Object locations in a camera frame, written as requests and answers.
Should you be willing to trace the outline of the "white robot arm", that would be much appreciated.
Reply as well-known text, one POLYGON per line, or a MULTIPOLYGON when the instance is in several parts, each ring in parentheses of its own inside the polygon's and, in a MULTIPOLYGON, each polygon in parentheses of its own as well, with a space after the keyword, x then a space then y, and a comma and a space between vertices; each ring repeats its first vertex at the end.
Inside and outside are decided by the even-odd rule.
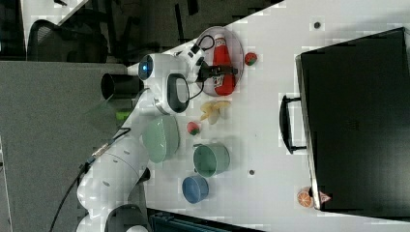
POLYGON ((75 232, 149 232, 139 208, 129 202, 152 153, 144 132, 188 108, 191 83, 239 72, 228 63, 208 65, 206 50, 196 44, 175 54, 148 54, 128 67, 128 74, 138 76, 146 89, 122 128, 83 166, 76 194, 88 215, 75 232))

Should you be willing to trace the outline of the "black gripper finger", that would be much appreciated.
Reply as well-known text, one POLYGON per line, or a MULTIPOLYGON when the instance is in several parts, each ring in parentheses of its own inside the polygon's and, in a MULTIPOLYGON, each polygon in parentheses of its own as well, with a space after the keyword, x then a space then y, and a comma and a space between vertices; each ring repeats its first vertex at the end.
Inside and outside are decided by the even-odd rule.
POLYGON ((210 75, 237 74, 238 70, 232 66, 211 66, 208 68, 208 73, 210 75))

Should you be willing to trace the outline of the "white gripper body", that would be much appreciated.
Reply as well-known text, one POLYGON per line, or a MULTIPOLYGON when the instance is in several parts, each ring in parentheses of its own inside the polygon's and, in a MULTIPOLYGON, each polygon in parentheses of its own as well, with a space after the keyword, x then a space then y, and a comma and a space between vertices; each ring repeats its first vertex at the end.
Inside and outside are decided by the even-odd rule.
POLYGON ((178 51, 176 56, 188 64, 187 83, 193 83, 198 78, 198 73, 205 60, 206 52, 197 44, 178 51))

